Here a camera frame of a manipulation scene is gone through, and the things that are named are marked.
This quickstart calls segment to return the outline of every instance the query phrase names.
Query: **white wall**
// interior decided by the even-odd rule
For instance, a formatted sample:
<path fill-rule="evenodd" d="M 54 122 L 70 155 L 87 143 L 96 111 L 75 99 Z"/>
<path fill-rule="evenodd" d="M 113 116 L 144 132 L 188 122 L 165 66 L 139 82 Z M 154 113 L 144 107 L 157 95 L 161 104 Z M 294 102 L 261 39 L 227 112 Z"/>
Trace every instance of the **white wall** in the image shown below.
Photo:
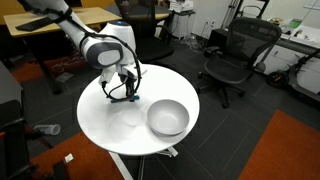
<path fill-rule="evenodd" d="M 200 36 L 207 18 L 215 20 L 215 29 L 220 28 L 230 3 L 231 0 L 193 0 L 196 17 L 192 33 Z M 208 29 L 203 33 L 203 37 L 208 38 L 210 32 L 211 31 Z"/>
<path fill-rule="evenodd" d="M 304 25 L 320 29 L 320 10 L 311 10 L 308 14 L 310 9 L 304 8 L 307 1 L 308 0 L 270 0 L 262 18 L 269 19 L 279 17 L 284 20 L 292 18 L 304 19 Z M 192 33 L 201 35 L 208 18 L 215 20 L 214 29 L 220 28 L 230 3 L 231 0 L 193 0 L 196 17 Z M 243 4 L 261 6 L 261 2 L 257 0 L 244 0 Z M 210 28 L 208 28 L 202 36 L 208 38 L 210 32 Z"/>

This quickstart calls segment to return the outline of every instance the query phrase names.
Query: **orange carpet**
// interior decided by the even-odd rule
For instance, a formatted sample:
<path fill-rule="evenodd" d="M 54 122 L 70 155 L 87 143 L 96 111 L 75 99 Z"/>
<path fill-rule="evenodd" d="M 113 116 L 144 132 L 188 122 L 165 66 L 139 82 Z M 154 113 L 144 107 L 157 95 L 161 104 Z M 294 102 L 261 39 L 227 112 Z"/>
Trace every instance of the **orange carpet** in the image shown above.
<path fill-rule="evenodd" d="M 29 63 L 29 61 L 31 60 L 23 60 L 15 63 L 15 69 L 11 70 L 11 74 L 19 83 L 44 77 L 44 73 L 36 60 L 32 59 L 32 61 L 34 61 L 33 63 Z M 86 61 L 83 59 L 73 60 L 72 57 L 63 57 L 60 59 L 45 61 L 44 64 L 47 66 L 50 73 L 54 77 L 57 77 L 63 72 L 72 72 L 74 69 L 86 66 Z"/>
<path fill-rule="evenodd" d="M 33 158 L 37 174 L 53 173 L 52 166 L 68 154 L 73 160 L 66 163 L 70 180 L 123 180 L 109 153 L 93 144 L 82 132 Z"/>
<path fill-rule="evenodd" d="M 277 110 L 239 179 L 320 179 L 320 132 Z"/>

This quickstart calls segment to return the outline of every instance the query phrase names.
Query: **silver bowl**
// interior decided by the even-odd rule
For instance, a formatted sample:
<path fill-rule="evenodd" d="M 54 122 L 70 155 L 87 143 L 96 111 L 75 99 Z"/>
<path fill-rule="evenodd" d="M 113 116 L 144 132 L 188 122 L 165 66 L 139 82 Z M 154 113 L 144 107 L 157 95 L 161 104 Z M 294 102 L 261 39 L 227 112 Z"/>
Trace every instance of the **silver bowl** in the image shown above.
<path fill-rule="evenodd" d="M 189 123 L 188 110 L 174 100 L 160 100 L 148 109 L 148 124 L 160 134 L 176 135 L 184 131 Z"/>

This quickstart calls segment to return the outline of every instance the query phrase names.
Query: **white desk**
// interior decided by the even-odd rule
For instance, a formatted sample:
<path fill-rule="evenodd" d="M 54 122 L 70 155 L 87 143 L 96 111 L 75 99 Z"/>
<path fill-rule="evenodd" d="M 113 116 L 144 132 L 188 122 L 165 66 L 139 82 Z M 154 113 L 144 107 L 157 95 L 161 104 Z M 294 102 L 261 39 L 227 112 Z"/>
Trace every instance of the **white desk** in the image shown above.
<path fill-rule="evenodd" d="M 98 78 L 83 91 L 78 102 L 78 121 L 84 134 L 98 146 L 118 154 L 141 156 L 174 146 L 194 127 L 199 115 L 199 99 L 192 85 L 178 73 L 154 65 L 145 65 L 135 102 L 112 103 L 106 99 Z M 115 75 L 107 85 L 107 92 L 120 84 Z M 125 87 L 114 92 L 125 95 Z M 147 111 L 152 103 L 172 99 L 183 104 L 190 121 L 185 131 L 175 136 L 154 133 L 147 124 Z"/>

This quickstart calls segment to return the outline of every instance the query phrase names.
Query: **mesh chair back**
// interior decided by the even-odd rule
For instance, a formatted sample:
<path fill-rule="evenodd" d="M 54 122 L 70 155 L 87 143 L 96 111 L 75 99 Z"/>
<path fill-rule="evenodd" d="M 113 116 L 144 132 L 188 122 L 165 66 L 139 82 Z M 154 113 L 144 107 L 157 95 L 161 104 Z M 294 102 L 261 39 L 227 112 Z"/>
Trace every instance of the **mesh chair back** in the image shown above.
<path fill-rule="evenodd" d="M 268 47 L 275 44 L 281 29 L 264 20 L 237 18 L 229 26 L 224 55 L 246 62 L 251 69 L 257 57 Z"/>
<path fill-rule="evenodd" d="M 129 23 L 136 38 L 153 37 L 156 31 L 154 0 L 115 0 L 122 19 Z"/>

